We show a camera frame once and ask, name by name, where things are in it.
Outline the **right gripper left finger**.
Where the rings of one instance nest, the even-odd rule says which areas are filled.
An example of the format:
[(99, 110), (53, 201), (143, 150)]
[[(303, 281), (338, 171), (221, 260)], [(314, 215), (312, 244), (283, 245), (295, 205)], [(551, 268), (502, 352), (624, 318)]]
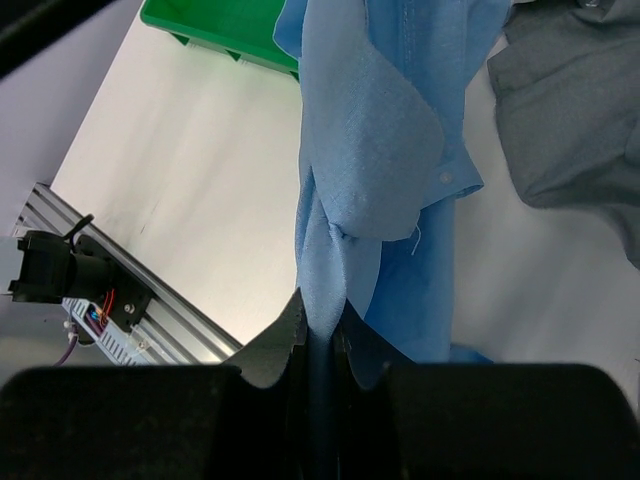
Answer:
[(1, 391), (5, 479), (289, 479), (298, 474), (306, 312), (219, 365), (34, 368)]

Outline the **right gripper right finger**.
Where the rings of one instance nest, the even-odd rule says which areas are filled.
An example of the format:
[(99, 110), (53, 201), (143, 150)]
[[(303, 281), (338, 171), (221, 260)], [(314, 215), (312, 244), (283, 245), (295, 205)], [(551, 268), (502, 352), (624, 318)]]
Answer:
[(333, 337), (344, 479), (635, 479), (639, 425), (580, 364), (411, 361), (351, 306)]

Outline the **light blue shirt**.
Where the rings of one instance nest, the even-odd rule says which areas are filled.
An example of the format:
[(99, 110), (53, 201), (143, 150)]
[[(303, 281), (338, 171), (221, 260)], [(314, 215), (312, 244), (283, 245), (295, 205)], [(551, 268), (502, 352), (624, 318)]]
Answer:
[(417, 362), (481, 362), (454, 344), (454, 219), (483, 181), (465, 91), (507, 1), (288, 1), (276, 44), (303, 103), (297, 284), (329, 342), (343, 308)]

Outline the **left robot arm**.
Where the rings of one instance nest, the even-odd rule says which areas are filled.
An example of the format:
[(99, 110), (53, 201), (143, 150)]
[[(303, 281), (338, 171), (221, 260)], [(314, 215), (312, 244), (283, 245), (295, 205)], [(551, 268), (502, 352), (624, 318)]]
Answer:
[(14, 302), (60, 304), (65, 298), (97, 300), (111, 291), (117, 267), (80, 251), (75, 236), (94, 216), (83, 217), (64, 235), (28, 230), (1, 238), (1, 294)]

